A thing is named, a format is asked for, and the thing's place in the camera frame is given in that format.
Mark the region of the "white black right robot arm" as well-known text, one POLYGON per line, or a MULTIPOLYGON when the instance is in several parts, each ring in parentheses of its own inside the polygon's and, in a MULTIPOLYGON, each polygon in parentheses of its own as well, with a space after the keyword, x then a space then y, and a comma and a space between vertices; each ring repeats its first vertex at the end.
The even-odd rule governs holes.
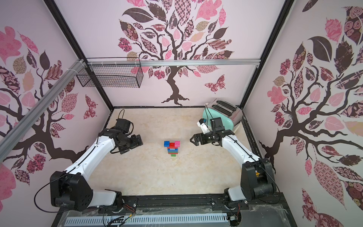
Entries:
POLYGON ((262 159, 248 150, 231 130, 210 131, 198 133, 190 138, 195 146, 218 143, 235 158, 241 166, 241 181, 239 186, 226 190, 230 201, 253 201, 273 195, 277 186, 273 176, 272 164, 268 159, 262 159))

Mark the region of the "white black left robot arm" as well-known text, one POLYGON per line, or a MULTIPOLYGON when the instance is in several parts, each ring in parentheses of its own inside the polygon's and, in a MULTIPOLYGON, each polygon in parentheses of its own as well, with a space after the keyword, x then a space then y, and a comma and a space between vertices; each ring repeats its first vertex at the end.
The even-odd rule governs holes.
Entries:
POLYGON ((127 135, 117 129, 104 129, 81 157, 64 171, 56 171, 50 178, 51 205, 72 211, 104 206, 121 210, 122 193, 112 190, 94 190, 90 176, 104 157, 116 148, 120 154, 142 146, 140 135, 127 135))

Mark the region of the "pink lego brick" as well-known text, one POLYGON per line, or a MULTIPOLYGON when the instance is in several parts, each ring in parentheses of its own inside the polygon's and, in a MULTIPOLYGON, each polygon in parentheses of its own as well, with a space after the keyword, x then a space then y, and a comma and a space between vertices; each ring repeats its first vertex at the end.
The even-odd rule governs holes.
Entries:
POLYGON ((179 148, 180 147, 180 144, 181 144, 180 141, 176 141, 175 142, 175 147, 179 148))

